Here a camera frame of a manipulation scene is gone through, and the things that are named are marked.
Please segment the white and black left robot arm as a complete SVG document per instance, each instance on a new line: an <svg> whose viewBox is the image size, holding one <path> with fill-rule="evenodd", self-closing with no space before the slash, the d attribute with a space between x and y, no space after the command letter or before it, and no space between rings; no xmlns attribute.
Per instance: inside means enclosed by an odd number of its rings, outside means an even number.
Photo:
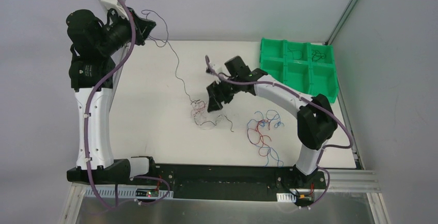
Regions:
<svg viewBox="0 0 438 224"><path fill-rule="evenodd" d="M123 184L138 177L145 185L158 177L148 156L115 159L110 143L110 108L115 85L113 75L118 67L112 55L127 44L144 45L156 23L130 17L115 9L102 22L90 10L81 9L68 15L67 34L72 41L69 77L77 102L80 121L80 145L76 165L67 171L74 183Z"/></svg>

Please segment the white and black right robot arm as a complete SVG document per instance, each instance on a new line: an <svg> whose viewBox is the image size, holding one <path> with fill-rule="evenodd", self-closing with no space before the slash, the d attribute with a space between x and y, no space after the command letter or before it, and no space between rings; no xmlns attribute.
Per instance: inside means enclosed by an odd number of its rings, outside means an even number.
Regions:
<svg viewBox="0 0 438 224"><path fill-rule="evenodd" d="M294 91L260 68L251 70L240 56L225 63L229 78L214 70L208 56L205 60L206 73L218 77L207 87L207 111L221 110L235 94L247 92L269 100L292 114L297 120L297 136L302 143L299 158L292 168L293 181L301 188L311 184L317 173L322 147L338 128L327 97L323 94L313 97Z"/></svg>

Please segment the black robot base mount plate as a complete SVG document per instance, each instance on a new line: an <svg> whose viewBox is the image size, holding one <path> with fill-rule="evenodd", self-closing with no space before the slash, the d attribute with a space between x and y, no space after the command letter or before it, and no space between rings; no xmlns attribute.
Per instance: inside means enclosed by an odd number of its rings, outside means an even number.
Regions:
<svg viewBox="0 0 438 224"><path fill-rule="evenodd" d="M324 189L323 172L308 181L298 178L290 167L206 166L158 164L143 178L119 176L121 184L152 185L152 178L165 180L177 199L275 201L277 193L310 187Z"/></svg>

